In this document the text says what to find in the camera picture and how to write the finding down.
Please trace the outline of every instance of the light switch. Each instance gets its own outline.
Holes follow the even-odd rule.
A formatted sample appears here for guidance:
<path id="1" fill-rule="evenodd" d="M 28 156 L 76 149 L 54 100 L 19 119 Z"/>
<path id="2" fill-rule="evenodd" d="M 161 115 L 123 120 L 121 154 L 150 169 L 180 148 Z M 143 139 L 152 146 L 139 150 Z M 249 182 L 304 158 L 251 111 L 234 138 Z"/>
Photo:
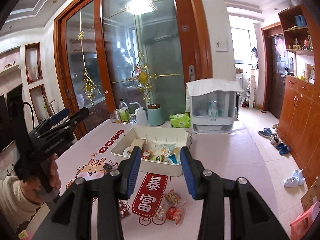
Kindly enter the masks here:
<path id="1" fill-rule="evenodd" d="M 228 40 L 216 40 L 216 51 L 229 52 Z"/>

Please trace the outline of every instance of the metal screw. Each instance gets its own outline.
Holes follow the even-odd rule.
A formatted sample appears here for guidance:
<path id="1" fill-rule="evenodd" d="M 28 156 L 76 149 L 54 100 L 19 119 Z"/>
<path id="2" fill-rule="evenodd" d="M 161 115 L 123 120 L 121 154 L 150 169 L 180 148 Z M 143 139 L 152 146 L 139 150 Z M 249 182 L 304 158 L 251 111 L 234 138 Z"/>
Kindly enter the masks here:
<path id="1" fill-rule="evenodd" d="M 84 178 L 77 178 L 76 180 L 75 180 L 75 183 L 77 184 L 77 185 L 80 185 L 80 184 L 82 184 L 82 183 L 84 183 Z"/>
<path id="2" fill-rule="evenodd" d="M 238 179 L 238 182 L 239 182 L 240 184 L 244 185 L 244 184 L 247 184 L 248 181 L 247 181 L 246 178 L 241 177 L 241 178 Z"/>
<path id="3" fill-rule="evenodd" d="M 209 176 L 212 175 L 212 171 L 210 171 L 210 170 L 204 170 L 204 171 L 202 171 L 202 174 L 203 174 L 204 176 L 206 176 L 206 177 L 209 177 Z"/>
<path id="4" fill-rule="evenodd" d="M 119 174 L 120 174 L 120 171 L 118 171 L 118 170 L 114 170 L 114 171 L 111 171 L 111 172 L 110 172 L 110 175 L 111 175 L 112 177 L 118 176 Z"/>

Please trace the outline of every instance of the green wet wipes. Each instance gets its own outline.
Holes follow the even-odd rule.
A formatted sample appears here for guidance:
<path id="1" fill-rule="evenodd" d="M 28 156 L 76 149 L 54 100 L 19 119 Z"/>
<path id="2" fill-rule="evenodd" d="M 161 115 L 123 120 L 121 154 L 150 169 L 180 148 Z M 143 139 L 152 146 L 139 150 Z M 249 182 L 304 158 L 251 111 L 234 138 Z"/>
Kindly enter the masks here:
<path id="1" fill-rule="evenodd" d="M 174 128 L 190 128 L 190 116 L 188 113 L 170 115 L 171 127 Z"/>

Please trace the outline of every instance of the red banner print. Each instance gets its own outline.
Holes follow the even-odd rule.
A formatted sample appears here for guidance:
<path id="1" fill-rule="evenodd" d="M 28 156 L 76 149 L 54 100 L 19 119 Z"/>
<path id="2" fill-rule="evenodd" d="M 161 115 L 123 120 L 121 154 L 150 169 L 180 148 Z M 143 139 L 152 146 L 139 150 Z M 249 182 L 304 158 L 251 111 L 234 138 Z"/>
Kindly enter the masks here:
<path id="1" fill-rule="evenodd" d="M 108 146 L 108 147 L 110 147 L 111 145 L 113 145 L 113 141 L 107 141 L 105 144 L 105 146 Z"/>
<path id="2" fill-rule="evenodd" d="M 132 204 L 132 213 L 153 217 L 162 201 L 168 177 L 147 173 Z"/>
<path id="3" fill-rule="evenodd" d="M 116 132 L 117 135 L 121 135 L 123 133 L 124 133 L 124 130 L 120 130 L 120 131 Z"/>
<path id="4" fill-rule="evenodd" d="M 114 136 L 111 137 L 111 140 L 112 140 L 112 141 L 115 141 L 115 140 L 117 140 L 118 138 L 119 138 L 119 135 L 114 135 Z"/>
<path id="5" fill-rule="evenodd" d="M 108 147 L 104 146 L 100 148 L 99 153 L 104 153 L 106 150 L 108 150 Z"/>

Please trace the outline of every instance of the teal canister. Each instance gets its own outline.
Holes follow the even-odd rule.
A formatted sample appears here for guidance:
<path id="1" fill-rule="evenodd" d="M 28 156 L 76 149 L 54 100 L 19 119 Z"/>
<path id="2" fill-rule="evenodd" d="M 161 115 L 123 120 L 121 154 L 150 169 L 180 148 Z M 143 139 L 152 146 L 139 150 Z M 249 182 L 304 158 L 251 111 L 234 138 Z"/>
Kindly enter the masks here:
<path id="1" fill-rule="evenodd" d="M 164 119 L 161 113 L 160 104 L 148 105 L 148 123 L 152 126 L 159 126 L 164 123 Z"/>

